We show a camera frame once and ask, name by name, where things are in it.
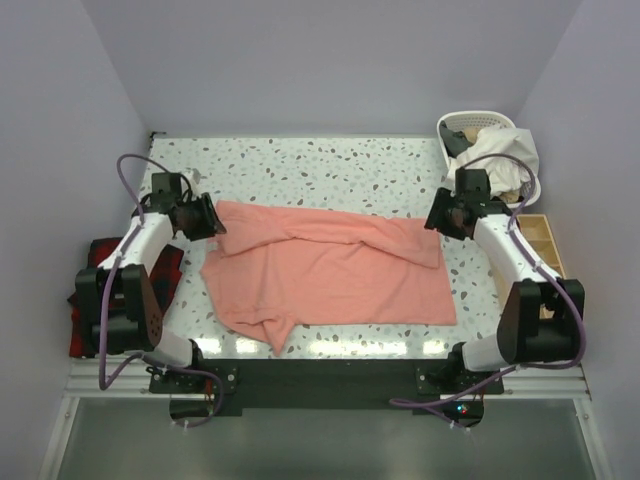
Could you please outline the pink t shirt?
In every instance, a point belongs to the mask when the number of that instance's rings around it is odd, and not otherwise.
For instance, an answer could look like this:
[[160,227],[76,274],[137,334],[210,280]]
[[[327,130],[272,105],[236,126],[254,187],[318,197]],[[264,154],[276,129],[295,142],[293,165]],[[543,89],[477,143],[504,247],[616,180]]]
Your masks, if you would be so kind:
[[298,325],[453,326],[440,236],[417,218],[220,200],[201,277],[218,320],[280,354]]

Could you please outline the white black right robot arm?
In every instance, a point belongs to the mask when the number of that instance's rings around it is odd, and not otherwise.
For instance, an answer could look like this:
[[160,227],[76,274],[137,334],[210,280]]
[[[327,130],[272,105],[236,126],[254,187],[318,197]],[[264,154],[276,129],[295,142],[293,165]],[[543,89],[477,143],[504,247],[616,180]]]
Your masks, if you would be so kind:
[[496,333],[456,347],[460,358],[445,369],[448,386],[469,392],[481,372],[521,365],[571,368],[586,350],[585,290],[561,278],[522,234],[516,214],[491,196],[488,174],[459,169],[453,190],[440,188],[425,228],[480,246],[508,287]]

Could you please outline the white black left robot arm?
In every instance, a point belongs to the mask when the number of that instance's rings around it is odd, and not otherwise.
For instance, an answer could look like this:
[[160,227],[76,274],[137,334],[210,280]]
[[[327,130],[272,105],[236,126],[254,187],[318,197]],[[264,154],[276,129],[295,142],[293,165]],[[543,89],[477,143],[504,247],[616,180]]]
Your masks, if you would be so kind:
[[164,330],[164,313],[151,273],[177,234],[194,242],[226,232],[211,197],[181,173],[154,173],[130,226],[98,266],[76,275],[81,336],[106,367],[109,355],[146,357],[174,366],[171,378],[185,392],[200,390],[207,368],[194,359],[194,342]]

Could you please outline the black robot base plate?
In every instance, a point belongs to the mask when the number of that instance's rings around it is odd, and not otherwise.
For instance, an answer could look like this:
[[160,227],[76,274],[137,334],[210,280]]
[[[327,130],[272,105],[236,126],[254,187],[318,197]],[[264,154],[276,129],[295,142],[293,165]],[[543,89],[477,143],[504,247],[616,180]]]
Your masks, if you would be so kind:
[[393,398],[427,403],[471,387],[504,391],[493,373],[441,359],[209,359],[183,373],[146,370],[150,393],[170,396],[175,420],[240,416],[247,409],[382,410]]

